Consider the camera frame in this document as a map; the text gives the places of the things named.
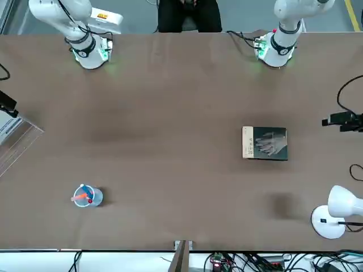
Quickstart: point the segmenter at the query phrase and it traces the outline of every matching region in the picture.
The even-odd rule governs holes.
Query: table surface
[[[1,89],[45,133],[1,177],[0,248],[361,249],[359,234],[330,241],[310,225],[333,185],[363,195],[348,172],[362,135],[321,127],[363,71],[361,41],[303,34],[270,69],[227,34],[125,35],[87,71],[62,36],[1,36]],[[360,87],[342,94],[358,112]],[[242,159],[246,125],[286,127],[289,161]],[[102,207],[70,201],[81,183]]]

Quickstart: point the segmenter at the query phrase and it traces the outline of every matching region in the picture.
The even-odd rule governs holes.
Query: black chair
[[[190,16],[185,17],[183,26],[181,27],[182,31],[194,31],[198,30],[196,23],[193,18]]]

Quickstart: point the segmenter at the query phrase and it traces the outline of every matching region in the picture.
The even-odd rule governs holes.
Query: white desk lamp
[[[343,217],[353,214],[363,216],[363,199],[357,198],[344,187],[335,185],[329,194],[328,205],[315,208],[311,223],[315,231],[327,239],[337,239],[345,232],[345,226],[362,226],[361,223],[346,223]]]

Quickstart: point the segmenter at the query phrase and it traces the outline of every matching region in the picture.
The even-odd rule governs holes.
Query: lamp shade
[[[363,199],[357,198],[346,188],[335,185],[329,194],[328,210],[333,217],[363,215]]]

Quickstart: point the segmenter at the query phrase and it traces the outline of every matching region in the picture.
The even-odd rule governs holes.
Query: book cover
[[[244,126],[242,157],[260,160],[288,160],[288,132],[284,127]]]

